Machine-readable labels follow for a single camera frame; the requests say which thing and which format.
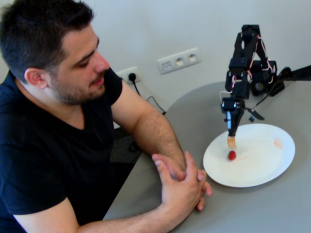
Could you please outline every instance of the mouth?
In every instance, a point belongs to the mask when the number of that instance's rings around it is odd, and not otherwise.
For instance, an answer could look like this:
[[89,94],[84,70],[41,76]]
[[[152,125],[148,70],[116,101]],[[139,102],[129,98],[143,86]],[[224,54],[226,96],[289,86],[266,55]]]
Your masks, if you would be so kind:
[[104,73],[102,72],[97,79],[95,79],[90,86],[101,86],[104,83]]
[[104,83],[104,78],[101,77],[100,79],[95,80],[95,81],[92,83],[92,86],[101,86],[101,85],[103,85],[103,83]]

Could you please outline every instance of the gray table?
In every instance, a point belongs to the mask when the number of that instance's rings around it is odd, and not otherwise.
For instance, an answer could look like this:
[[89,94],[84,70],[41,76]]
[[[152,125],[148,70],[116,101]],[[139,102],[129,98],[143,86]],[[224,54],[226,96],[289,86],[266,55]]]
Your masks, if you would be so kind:
[[[195,89],[167,112],[183,150],[203,169],[203,155],[212,140],[226,130],[219,92],[224,83]],[[287,131],[296,145],[291,166],[275,180],[253,188],[230,188],[208,182],[213,197],[173,232],[306,233],[311,232],[311,82],[286,83],[286,89],[258,107],[263,123]],[[260,98],[251,97],[253,107]],[[245,114],[241,124],[248,124]],[[105,219],[134,216],[161,203],[161,182],[147,155],[142,155],[113,202]]]

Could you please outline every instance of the robotic arm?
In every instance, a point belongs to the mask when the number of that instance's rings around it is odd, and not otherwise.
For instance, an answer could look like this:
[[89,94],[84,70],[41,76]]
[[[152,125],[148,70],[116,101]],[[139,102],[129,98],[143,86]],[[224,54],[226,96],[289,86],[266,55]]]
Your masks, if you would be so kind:
[[[254,61],[256,53],[260,58],[258,61]],[[236,39],[225,82],[225,89],[231,97],[223,98],[221,104],[222,113],[226,115],[230,148],[236,147],[235,135],[245,110],[252,115],[250,121],[253,122],[255,118],[264,120],[255,108],[245,107],[244,100],[249,99],[250,91],[254,96],[263,93],[274,96],[285,88],[276,72],[276,62],[268,61],[259,25],[243,25]]]

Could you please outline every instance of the wall outlet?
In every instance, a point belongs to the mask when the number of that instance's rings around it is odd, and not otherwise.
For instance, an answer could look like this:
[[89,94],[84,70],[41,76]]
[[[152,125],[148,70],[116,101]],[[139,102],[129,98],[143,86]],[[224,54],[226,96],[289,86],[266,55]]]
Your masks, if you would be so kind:
[[157,61],[161,74],[166,74],[178,69],[192,66],[202,61],[202,55],[198,48],[180,52]]
[[122,71],[119,71],[119,72],[116,72],[116,74],[123,79],[123,81],[125,81],[126,83],[128,84],[132,84],[132,81],[130,81],[128,79],[128,76],[129,74],[131,73],[134,73],[136,74],[136,79],[135,79],[135,82],[138,83],[141,81],[141,78],[142,78],[142,73],[140,71],[140,69],[138,67],[132,67],[132,68],[128,68],[128,69],[125,69],[125,70],[122,70]]

